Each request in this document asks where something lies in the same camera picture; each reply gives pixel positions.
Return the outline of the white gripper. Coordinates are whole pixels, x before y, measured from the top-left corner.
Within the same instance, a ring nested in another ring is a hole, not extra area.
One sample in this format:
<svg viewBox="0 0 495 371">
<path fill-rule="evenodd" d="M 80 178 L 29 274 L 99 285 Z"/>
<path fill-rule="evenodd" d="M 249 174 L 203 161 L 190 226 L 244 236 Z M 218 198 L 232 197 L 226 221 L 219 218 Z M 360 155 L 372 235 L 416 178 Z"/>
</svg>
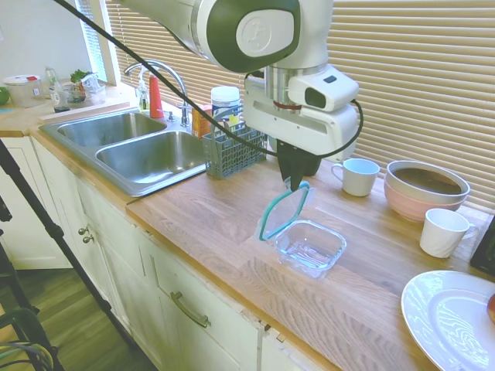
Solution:
<svg viewBox="0 0 495 371">
<path fill-rule="evenodd" d="M 278 167 L 283 182 L 292 191 L 299 188 L 305 176 L 310 153 L 327 155 L 332 162 L 341 162 L 353 154 L 359 114 L 352 104 L 330 113 L 308 107 L 288 111 L 277 107 L 265 95 L 265 82 L 261 78 L 248 77 L 244 87 L 246 125 L 278 139 Z"/>
</svg>

